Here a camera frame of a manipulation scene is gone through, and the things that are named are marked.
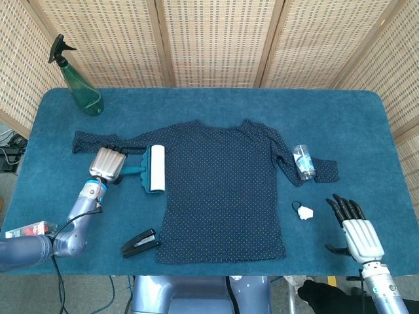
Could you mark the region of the teal table cloth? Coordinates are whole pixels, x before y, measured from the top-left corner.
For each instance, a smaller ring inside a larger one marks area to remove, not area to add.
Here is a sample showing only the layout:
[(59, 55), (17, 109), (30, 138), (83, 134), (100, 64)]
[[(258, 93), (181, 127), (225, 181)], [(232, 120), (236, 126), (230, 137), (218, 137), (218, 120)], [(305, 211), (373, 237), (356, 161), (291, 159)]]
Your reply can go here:
[(87, 275), (352, 275), (358, 265), (330, 253), (344, 234), (325, 199), (338, 194), (360, 204), (383, 244), (394, 276), (419, 274), (419, 225), (386, 111), (371, 91), (245, 88), (104, 89), (105, 110), (88, 116), (64, 88), (39, 106), (3, 231), (39, 220), (65, 222), (89, 178), (93, 155), (73, 153), (76, 131), (132, 138), (178, 122), (231, 127), (248, 119), (276, 129), (288, 147), (308, 145), (313, 156), (336, 160), (340, 179), (293, 186), (278, 173), (278, 215), (286, 257), (227, 264), (160, 264), (156, 251), (123, 258), (136, 234), (160, 229), (166, 200), (147, 194), (139, 178), (111, 185), (103, 213), (92, 217), (85, 251), (59, 259), (65, 274)]

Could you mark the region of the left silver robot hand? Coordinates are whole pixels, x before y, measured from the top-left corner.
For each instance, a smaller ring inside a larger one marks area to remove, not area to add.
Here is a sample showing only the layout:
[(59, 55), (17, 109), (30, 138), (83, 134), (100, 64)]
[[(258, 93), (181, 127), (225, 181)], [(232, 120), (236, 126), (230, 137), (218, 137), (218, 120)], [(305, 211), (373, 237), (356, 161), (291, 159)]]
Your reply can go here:
[(118, 150), (101, 147), (90, 164), (89, 174), (105, 184), (118, 185), (122, 182), (121, 172), (127, 155)]

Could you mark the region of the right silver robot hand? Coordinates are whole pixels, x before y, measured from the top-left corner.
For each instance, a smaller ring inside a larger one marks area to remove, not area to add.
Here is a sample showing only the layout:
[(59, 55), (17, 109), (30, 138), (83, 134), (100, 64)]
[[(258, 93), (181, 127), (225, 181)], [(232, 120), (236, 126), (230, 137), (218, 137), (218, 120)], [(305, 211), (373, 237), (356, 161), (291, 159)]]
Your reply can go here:
[(326, 249), (333, 254), (351, 256), (359, 264), (380, 262), (385, 255), (384, 249), (362, 208), (354, 200), (337, 194), (333, 194), (333, 200), (326, 198), (325, 201), (335, 214), (346, 239), (346, 247), (336, 248), (326, 244)]

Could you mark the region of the green plastic spray bottle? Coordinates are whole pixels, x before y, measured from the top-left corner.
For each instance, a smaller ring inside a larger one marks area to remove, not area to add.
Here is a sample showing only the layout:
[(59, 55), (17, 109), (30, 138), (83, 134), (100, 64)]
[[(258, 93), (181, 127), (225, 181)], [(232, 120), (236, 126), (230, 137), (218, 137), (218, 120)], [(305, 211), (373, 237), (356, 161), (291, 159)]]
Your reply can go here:
[(100, 115), (104, 111), (102, 94), (63, 56), (65, 50), (76, 48), (68, 46), (64, 36), (58, 34), (50, 48), (48, 63), (56, 62), (60, 68), (76, 106), (89, 116)]

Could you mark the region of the black bag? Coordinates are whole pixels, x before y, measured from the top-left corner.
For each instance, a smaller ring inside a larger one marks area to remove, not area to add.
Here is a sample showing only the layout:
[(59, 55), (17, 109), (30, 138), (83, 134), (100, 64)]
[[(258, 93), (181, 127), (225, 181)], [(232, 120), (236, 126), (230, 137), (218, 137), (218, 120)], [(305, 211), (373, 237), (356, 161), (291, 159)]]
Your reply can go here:
[(371, 297), (351, 296), (339, 288), (306, 280), (297, 290), (315, 314), (378, 314)]

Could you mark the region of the navy polka dot shirt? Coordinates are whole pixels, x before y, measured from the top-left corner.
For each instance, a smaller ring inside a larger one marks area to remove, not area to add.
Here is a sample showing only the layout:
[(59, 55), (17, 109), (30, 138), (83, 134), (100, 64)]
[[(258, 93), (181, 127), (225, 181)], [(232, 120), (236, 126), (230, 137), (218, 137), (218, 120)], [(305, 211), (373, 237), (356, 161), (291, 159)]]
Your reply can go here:
[(277, 210), (277, 174), (301, 186), (281, 135), (244, 120), (229, 128), (181, 122), (122, 139), (77, 131), (73, 152), (114, 145), (142, 154), (166, 150), (166, 212), (156, 259), (161, 264), (231, 263), (286, 256)]

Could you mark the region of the woven wooden folding screen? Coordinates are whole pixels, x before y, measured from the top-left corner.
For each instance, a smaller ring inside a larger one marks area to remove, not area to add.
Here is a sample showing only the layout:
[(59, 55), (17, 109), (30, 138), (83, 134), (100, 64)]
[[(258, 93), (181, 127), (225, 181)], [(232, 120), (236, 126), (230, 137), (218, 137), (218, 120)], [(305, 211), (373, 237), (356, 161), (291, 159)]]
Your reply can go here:
[(419, 0), (0, 0), (0, 126), (64, 85), (59, 34), (98, 87), (372, 90), (419, 212)]

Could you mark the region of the black floor equipment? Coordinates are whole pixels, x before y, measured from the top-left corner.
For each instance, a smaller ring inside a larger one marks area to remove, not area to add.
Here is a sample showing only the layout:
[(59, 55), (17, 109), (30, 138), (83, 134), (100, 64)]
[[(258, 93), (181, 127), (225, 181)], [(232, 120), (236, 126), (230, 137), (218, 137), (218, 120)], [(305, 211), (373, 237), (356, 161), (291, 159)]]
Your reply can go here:
[(0, 173), (17, 174), (28, 140), (12, 129), (0, 133)]

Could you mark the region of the black stapler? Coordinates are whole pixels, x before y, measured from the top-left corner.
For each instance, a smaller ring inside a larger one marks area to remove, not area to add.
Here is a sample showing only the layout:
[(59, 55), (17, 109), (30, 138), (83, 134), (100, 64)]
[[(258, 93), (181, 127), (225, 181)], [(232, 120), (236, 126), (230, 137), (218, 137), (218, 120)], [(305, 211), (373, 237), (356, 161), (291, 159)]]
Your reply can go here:
[(136, 235), (121, 247), (122, 257), (129, 258), (160, 246), (160, 242), (155, 239), (155, 235), (156, 232), (152, 228)]

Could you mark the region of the teal lint roller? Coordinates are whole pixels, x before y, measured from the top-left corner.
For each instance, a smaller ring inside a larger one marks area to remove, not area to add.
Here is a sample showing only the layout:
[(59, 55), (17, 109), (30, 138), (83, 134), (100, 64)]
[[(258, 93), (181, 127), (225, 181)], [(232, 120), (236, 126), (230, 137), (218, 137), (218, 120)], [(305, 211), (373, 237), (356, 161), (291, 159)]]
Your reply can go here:
[(166, 189), (165, 147), (148, 145), (142, 154), (139, 166), (123, 167), (120, 174), (139, 175), (141, 185), (146, 193), (160, 193)]

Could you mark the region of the silver robot torso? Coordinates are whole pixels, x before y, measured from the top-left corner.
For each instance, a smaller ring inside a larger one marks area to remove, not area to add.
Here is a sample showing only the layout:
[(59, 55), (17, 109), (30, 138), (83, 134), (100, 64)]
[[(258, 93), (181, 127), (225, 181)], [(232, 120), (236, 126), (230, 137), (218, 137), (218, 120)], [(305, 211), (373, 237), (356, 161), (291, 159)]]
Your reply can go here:
[(272, 314), (266, 276), (138, 275), (130, 314)]

